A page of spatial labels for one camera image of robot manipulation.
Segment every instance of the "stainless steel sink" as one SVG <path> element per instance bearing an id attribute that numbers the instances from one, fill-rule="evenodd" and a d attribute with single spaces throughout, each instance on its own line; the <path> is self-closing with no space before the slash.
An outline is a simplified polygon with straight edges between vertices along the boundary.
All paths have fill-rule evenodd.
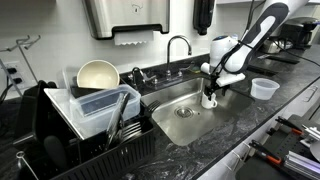
<path id="1" fill-rule="evenodd" d="M 233 90 L 227 90 L 222 96 L 219 90 L 216 92 L 218 106 L 205 109 L 200 101 L 204 86 L 209 83 L 204 78 L 193 79 L 142 97 L 146 105 L 155 100 L 162 103 L 152 118 L 173 143 L 179 146 L 191 143 L 213 128 L 236 119 L 238 113 L 254 102 Z"/>

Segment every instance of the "backsplash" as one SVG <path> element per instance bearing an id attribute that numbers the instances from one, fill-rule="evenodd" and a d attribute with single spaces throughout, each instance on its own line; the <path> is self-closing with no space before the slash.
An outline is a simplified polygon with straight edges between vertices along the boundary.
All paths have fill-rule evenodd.
<path id="1" fill-rule="evenodd" d="M 120 73 L 135 66 L 144 68 L 165 63 L 167 42 L 178 34 L 190 39 L 192 56 L 209 53 L 210 42 L 218 35 L 242 35 L 249 4 L 216 6 L 208 34 L 199 36 L 192 25 L 193 3 L 194 0 L 171 0 L 169 34 L 154 32 L 152 42 L 115 46 L 113 40 L 97 41 L 91 37 L 81 0 L 1 0 L 0 47 L 14 45 L 15 39 L 28 34 L 32 37 L 41 35 L 42 39 L 25 52 L 38 79 L 56 80 L 63 67 L 81 66 L 93 59 L 111 62 Z M 296 16 L 313 16 L 316 7 L 306 6 Z M 185 43 L 175 41 L 171 47 L 171 59 L 187 57 Z M 5 62 L 18 60 L 24 64 L 18 50 L 1 53 L 0 58 Z M 0 92 L 5 80 L 1 70 Z"/>

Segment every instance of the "cabinet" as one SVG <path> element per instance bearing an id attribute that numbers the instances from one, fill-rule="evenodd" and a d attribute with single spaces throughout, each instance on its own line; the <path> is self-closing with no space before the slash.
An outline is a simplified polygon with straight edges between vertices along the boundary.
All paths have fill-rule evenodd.
<path id="1" fill-rule="evenodd" d="M 249 153 L 249 147 L 247 144 L 252 139 L 265 142 L 268 135 L 265 133 L 271 127 L 275 127 L 278 123 L 275 119 L 278 116 L 289 118 L 292 114 L 303 116 L 314 104 L 320 99 L 320 80 L 317 80 L 306 90 L 304 90 L 299 96 L 291 101 L 286 107 L 269 119 L 263 126 L 251 134 L 247 139 L 240 143 L 230 153 L 217 162 L 212 168 L 205 172 L 199 180 L 220 180 L 220 179 L 235 179 L 235 170 L 239 161 L 239 157 L 244 157 Z"/>
<path id="2" fill-rule="evenodd" d="M 251 2 L 251 0 L 216 0 L 216 4 L 233 4 L 233 3 L 245 3 Z M 319 5 L 320 0 L 310 0 L 308 5 Z"/>

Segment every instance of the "sink drain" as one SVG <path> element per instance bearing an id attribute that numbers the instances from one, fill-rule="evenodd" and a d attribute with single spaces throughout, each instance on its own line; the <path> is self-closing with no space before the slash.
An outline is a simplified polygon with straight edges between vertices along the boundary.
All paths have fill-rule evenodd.
<path id="1" fill-rule="evenodd" d="M 178 107 L 174 111 L 174 114 L 180 118 L 191 118 L 193 116 L 193 111 L 188 107 Z"/>

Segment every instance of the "white bowl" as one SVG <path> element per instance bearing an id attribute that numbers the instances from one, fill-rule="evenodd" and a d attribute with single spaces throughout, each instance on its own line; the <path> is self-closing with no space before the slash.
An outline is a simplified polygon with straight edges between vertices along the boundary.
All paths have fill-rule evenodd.
<path id="1" fill-rule="evenodd" d="M 119 85 L 118 70 L 109 62 L 93 60 L 81 67 L 77 84 L 82 88 L 111 89 Z"/>
<path id="2" fill-rule="evenodd" d="M 280 85 L 274 81 L 264 78 L 255 78 L 252 80 L 251 96 L 261 99 L 269 100 Z"/>

